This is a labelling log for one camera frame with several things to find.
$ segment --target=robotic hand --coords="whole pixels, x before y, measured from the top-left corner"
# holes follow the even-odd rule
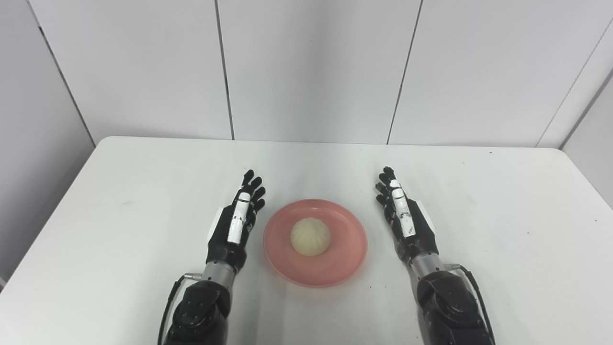
[[[226,206],[211,240],[208,242],[207,264],[202,274],[188,273],[176,281],[170,293],[160,327],[158,344],[162,343],[166,315],[183,279],[198,280],[185,290],[183,300],[172,316],[166,345],[223,345],[227,336],[234,276],[243,268],[245,245],[256,214],[264,207],[266,192],[262,179],[247,171],[232,204]]]
[[[443,265],[434,232],[419,205],[406,197],[394,170],[386,166],[379,179],[375,187],[381,194],[376,198],[392,227],[398,257],[419,280],[417,302],[432,345],[493,345],[492,327],[473,275],[461,265]],[[464,271],[479,297],[483,318],[463,279],[447,269]]]

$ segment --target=white background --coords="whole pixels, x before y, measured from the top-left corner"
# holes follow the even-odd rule
[[[96,141],[231,137],[213,0],[32,5]],[[236,138],[386,143],[419,5],[220,0]],[[390,143],[559,147],[611,68],[610,0],[422,5]]]
[[[27,3],[0,1],[0,279],[93,149]]]
[[[237,139],[384,144],[394,119],[390,143],[559,147],[613,68],[609,0],[32,5],[96,143],[230,139],[232,119]],[[92,145],[26,0],[1,6],[6,279]],[[611,200],[609,104],[566,150]]]

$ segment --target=white table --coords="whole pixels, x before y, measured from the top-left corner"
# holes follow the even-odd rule
[[[242,174],[267,205],[234,286],[228,344],[422,344],[406,269],[373,188],[384,165],[424,202],[444,262],[472,270],[498,345],[597,344],[613,322],[613,212],[553,149],[107,138],[0,293],[3,344],[153,344],[173,281],[201,271]],[[347,282],[309,289],[269,267],[281,206],[339,203],[368,237]]]

